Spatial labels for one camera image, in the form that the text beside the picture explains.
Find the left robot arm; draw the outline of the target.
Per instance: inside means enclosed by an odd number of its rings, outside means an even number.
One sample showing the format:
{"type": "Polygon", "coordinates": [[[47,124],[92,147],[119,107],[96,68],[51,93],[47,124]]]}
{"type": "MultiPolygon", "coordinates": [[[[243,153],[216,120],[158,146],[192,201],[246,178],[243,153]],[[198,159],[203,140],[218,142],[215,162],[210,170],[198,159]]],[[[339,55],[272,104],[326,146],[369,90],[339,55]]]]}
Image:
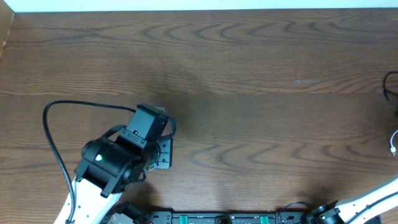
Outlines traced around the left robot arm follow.
{"type": "Polygon", "coordinates": [[[130,203],[119,203],[130,184],[172,165],[175,120],[164,108],[140,104],[127,125],[117,125],[82,149],[56,223],[149,223],[130,203]]]}

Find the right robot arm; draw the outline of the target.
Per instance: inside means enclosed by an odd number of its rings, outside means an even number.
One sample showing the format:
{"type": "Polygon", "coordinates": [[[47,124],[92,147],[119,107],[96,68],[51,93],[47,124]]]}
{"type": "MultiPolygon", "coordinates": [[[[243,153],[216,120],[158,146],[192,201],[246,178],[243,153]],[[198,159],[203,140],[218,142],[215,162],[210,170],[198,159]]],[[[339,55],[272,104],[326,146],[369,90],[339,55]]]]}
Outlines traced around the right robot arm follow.
{"type": "Polygon", "coordinates": [[[305,217],[305,223],[366,223],[396,206],[397,178],[394,178],[364,195],[318,207],[305,217]]]}

